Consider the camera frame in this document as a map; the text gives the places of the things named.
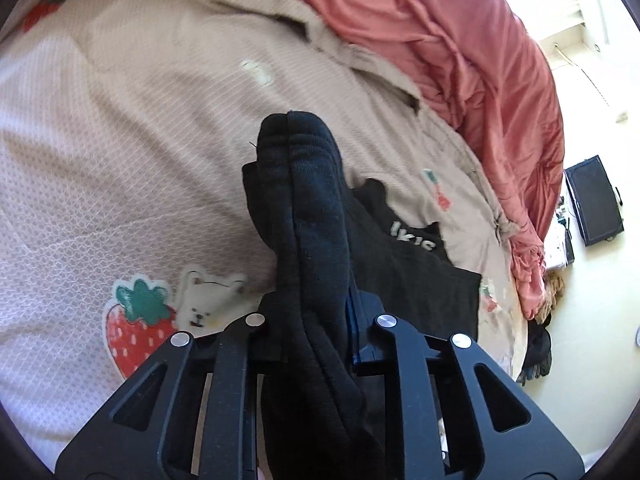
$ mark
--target pink bedsheet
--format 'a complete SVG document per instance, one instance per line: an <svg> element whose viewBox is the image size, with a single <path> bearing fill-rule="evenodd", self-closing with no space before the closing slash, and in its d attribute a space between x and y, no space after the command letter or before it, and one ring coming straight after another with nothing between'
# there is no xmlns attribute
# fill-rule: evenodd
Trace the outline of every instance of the pink bedsheet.
<svg viewBox="0 0 640 480"><path fill-rule="evenodd" d="M508 218L523 313L542 300L544 246L562 181L551 71L505 0L304 0L344 40L387 58L464 137Z"/></svg>

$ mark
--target black t-shirt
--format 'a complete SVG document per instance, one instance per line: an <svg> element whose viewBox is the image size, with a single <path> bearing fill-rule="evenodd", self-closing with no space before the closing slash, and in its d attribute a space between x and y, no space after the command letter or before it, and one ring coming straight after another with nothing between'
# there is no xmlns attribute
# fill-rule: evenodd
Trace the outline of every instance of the black t-shirt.
<svg viewBox="0 0 640 480"><path fill-rule="evenodd" d="M383 232L399 242L420 246L426 251L431 251L442 261L451 263L444 242L440 237L438 223L434 222L423 228L407 225L386 204L386 190L382 182L368 178L362 186L352 189L351 192Z"/></svg>
<svg viewBox="0 0 640 480"><path fill-rule="evenodd" d="M424 334L477 339L480 274L451 264L436 223L412 228L399 219L381 182L370 179L351 192L344 206L358 288Z"/></svg>

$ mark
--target fabric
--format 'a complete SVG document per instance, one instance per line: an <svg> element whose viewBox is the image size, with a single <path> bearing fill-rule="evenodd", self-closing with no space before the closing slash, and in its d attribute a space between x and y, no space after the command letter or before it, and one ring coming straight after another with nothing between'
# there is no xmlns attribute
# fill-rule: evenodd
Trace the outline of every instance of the fabric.
<svg viewBox="0 0 640 480"><path fill-rule="evenodd" d="M261 294L247 294L246 276L215 276L201 266L182 270L177 297L162 280L136 274L116 280L104 307L104 339L113 363L127 379L178 330L194 337L222 332L255 312Z"/></svg>
<svg viewBox="0 0 640 480"><path fill-rule="evenodd" d="M546 377L551 371L551 334L546 329L549 323L551 323L551 314L541 324L536 320L527 323L529 329L527 354L522 364L522 372L517 379L522 385L527 381Z"/></svg>
<svg viewBox="0 0 640 480"><path fill-rule="evenodd" d="M440 237L438 223L434 222L425 228L410 227L386 204L385 185L379 180L368 178L365 183L352 189L355 199L360 202L367 213L375 220L382 232L395 237L398 241L409 242L433 252L443 262L451 263Z"/></svg>
<svg viewBox="0 0 640 480"><path fill-rule="evenodd" d="M546 318L556 308L564 295L564 279L560 272L548 270L545 273L545 301L536 314L538 324L544 324Z"/></svg>
<svg viewBox="0 0 640 480"><path fill-rule="evenodd" d="M276 289L260 312L287 357L286 374L262 386L270 470L278 480L382 478L382 450L345 367L351 263L338 149L315 116L290 112L262 122L256 151L244 187L250 209L267 212L253 220L277 260Z"/></svg>
<svg viewBox="0 0 640 480"><path fill-rule="evenodd" d="M543 243L564 140L551 70L505 0L303 0L345 41L390 60L464 137L508 218L520 303L542 300Z"/></svg>
<svg viewBox="0 0 640 480"><path fill-rule="evenodd" d="M299 0L66 0L25 32L38 1L0 32L0 397L48 466L122 382L102 334L118 280L165 282L177 314L193 267L273 290L240 168L274 112L321 116L349 186L376 178L403 221L438 222L452 263L498 304L480 297L479 344L517 376L511 225L398 70Z"/></svg>
<svg viewBox="0 0 640 480"><path fill-rule="evenodd" d="M481 277L384 233L347 188L334 138L313 114L267 117L243 176L252 220L277 257L276 290L260 311L287 352L286 377L265 377L262 390L271 471L278 479L382 478L384 440L364 428L366 412L383 413L384 404L372 406L370 388L360 390L344 365L351 275L385 312L443 338L476 338ZM380 393L383 380L373 379Z"/></svg>

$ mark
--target cable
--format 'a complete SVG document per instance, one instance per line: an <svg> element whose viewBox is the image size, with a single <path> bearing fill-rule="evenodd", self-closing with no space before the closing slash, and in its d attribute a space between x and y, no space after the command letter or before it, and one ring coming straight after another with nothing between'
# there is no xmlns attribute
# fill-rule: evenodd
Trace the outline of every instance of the cable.
<svg viewBox="0 0 640 480"><path fill-rule="evenodd" d="M602 97L602 100L605 102L605 104L611 108L611 105L607 102L607 100L604 98L604 95L602 95L602 92L600 91L600 89L596 86L596 83L594 83L591 78L589 77L589 75L582 69L582 67L580 67L580 65L578 65L577 63L574 63L573 61L571 61L571 59L569 59L565 53L560 50L560 47L558 46L557 43L554 43L554 49L556 49L558 51L558 54L560 54L560 56L562 56L562 58L564 58L564 60L570 64L571 66L575 66L576 68L579 68L582 73L584 74L584 76L589 80L589 82L593 85L593 87L598 91L598 94L600 94L600 97Z"/></svg>

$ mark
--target red strawberry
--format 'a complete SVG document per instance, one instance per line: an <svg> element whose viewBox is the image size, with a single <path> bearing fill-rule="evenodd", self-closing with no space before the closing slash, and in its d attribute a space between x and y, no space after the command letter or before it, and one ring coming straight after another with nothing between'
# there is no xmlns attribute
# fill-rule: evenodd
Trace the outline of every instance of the red strawberry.
<svg viewBox="0 0 640 480"><path fill-rule="evenodd" d="M437 188L438 188L438 205L440 206L440 209L442 209L443 211L447 211L451 207L451 200L449 200L446 196L442 194L442 192L440 191L440 186L437 186Z"/></svg>
<svg viewBox="0 0 640 480"><path fill-rule="evenodd" d="M26 15L22 20L22 31L27 32L33 25L38 23L42 18L56 12L60 6L67 0L42 0Z"/></svg>
<svg viewBox="0 0 640 480"><path fill-rule="evenodd" d="M42 18L53 14L60 8L60 4L50 4L49 2L40 2L25 16L22 21L22 31L27 32L33 25L38 23Z"/></svg>
<svg viewBox="0 0 640 480"><path fill-rule="evenodd" d="M149 289L138 279L133 289L116 289L118 304L107 313L107 346L116 366L128 378L166 338L173 335L175 310L164 304L167 291L161 286Z"/></svg>

